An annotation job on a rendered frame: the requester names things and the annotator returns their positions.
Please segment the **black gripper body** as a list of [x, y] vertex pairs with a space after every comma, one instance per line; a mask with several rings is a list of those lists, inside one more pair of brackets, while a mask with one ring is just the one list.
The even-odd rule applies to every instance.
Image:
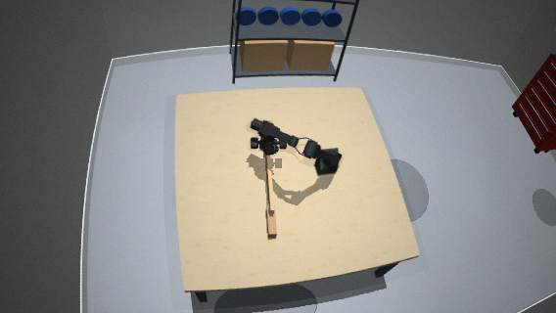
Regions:
[[263, 142], [264, 141], [271, 142], [272, 140], [274, 140], [276, 146], [279, 145], [279, 149], [287, 149], [287, 143], [279, 139], [278, 139], [279, 141], [277, 141], [277, 139], [275, 138], [273, 139], [263, 138], [263, 140], [258, 140], [258, 137], [251, 138], [251, 149], [258, 149], [258, 145], [260, 145], [261, 148], [264, 148]]

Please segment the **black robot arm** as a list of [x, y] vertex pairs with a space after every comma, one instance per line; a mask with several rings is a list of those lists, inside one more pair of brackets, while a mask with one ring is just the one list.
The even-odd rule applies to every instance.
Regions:
[[[250, 128], [255, 131], [258, 131], [257, 132], [257, 134], [259, 134], [258, 136], [262, 138], [268, 138], [268, 139], [277, 138], [287, 143], [289, 146], [295, 148], [297, 151], [298, 149], [296, 148], [296, 146], [299, 142], [299, 139], [309, 139], [304, 147], [302, 154], [299, 151], [298, 153], [310, 159], [312, 158], [316, 159], [317, 157], [321, 157], [322, 161], [327, 163], [327, 166], [329, 166], [329, 168], [335, 168], [335, 169], [338, 168], [340, 159], [342, 157], [340, 153], [336, 151], [329, 151], [329, 150], [325, 152], [320, 149], [320, 145], [318, 144], [318, 142], [307, 137], [299, 138], [294, 135], [291, 136], [287, 133], [280, 131], [281, 129], [273, 124], [274, 123], [271, 123], [267, 120], [262, 121], [257, 118], [254, 118], [250, 123]], [[266, 155], [274, 155], [277, 154], [277, 152], [279, 152], [279, 147], [275, 145], [274, 140], [272, 140], [271, 142], [264, 141], [263, 146]]]

